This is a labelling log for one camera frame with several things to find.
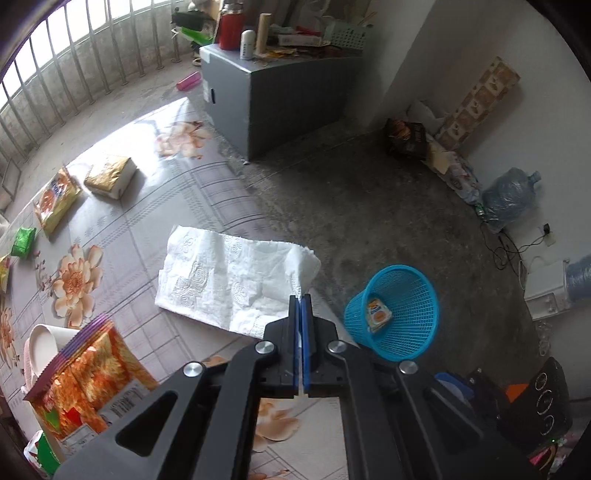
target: white bottle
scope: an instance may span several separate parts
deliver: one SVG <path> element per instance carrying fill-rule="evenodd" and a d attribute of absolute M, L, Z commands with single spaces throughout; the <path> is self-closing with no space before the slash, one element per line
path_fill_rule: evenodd
<path fill-rule="evenodd" d="M 252 60 L 255 52 L 256 33 L 254 30 L 245 30 L 242 32 L 240 40 L 240 59 Z"/>

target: power outlet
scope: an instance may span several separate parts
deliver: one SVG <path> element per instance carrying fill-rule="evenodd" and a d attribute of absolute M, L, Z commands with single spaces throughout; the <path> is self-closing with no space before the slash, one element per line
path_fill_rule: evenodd
<path fill-rule="evenodd" d="M 556 243 L 556 235 L 550 229 L 549 224 L 546 223 L 545 225 L 540 227 L 540 234 L 545 235 L 544 236 L 544 244 L 547 247 L 550 247 L 551 245 L 554 245 Z"/>

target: snack bag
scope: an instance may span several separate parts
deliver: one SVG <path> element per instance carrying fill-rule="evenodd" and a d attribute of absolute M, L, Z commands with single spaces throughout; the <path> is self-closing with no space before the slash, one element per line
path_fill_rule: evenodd
<path fill-rule="evenodd" d="M 20 227 L 17 230 L 16 237 L 14 238 L 14 243 L 12 244 L 12 250 L 10 251 L 10 254 L 14 255 L 15 257 L 28 257 L 29 253 L 31 252 L 31 247 L 33 246 L 33 240 L 35 240 L 36 232 L 37 229 L 35 227 Z"/>
<path fill-rule="evenodd" d="M 391 318 L 392 312 L 380 299 L 374 298 L 368 301 L 365 319 L 367 320 L 369 330 L 372 333 L 380 330 L 380 328 L 386 325 Z"/>
<path fill-rule="evenodd" d="M 67 168 L 60 168 L 56 176 L 43 189 L 39 200 L 34 205 L 41 228 L 47 235 L 56 229 L 57 224 L 72 206 L 79 193 L 80 187 L 70 177 Z"/>
<path fill-rule="evenodd" d="M 60 350 L 24 399 L 68 457 L 157 386 L 101 315 Z"/>
<path fill-rule="evenodd" d="M 0 257 L 0 290 L 6 293 L 8 287 L 8 274 L 10 273 L 10 255 Z"/>
<path fill-rule="evenodd" d="M 84 185 L 93 193 L 118 200 L 137 170 L 130 157 L 107 155 L 103 161 L 92 166 Z"/>

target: metal screw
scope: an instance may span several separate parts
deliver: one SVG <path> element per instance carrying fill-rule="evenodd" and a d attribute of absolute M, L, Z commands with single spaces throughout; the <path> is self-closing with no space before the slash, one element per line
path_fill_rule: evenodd
<path fill-rule="evenodd" d="M 332 353 L 343 353 L 347 350 L 347 344 L 342 340 L 333 340 L 327 345 L 327 348 Z"/>
<path fill-rule="evenodd" d="M 264 355 L 265 353 L 271 353 L 273 350 L 275 350 L 275 345 L 273 345 L 273 342 L 263 340 L 262 342 L 258 342 L 255 345 L 255 350 L 257 353 Z"/>
<path fill-rule="evenodd" d="M 412 375 L 418 372 L 418 365 L 412 360 L 403 360 L 398 368 L 405 375 Z"/>
<path fill-rule="evenodd" d="M 183 367 L 183 373 L 186 377 L 198 377 L 203 372 L 203 365 L 199 362 L 189 362 Z"/>

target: black speaker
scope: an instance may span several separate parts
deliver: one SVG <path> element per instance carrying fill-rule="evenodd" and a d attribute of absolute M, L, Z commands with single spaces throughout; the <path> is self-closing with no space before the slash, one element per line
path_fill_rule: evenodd
<path fill-rule="evenodd" d="M 528 454 L 564 435 L 572 424 L 564 372 L 550 357 L 509 409 L 501 414 L 498 430 Z"/>

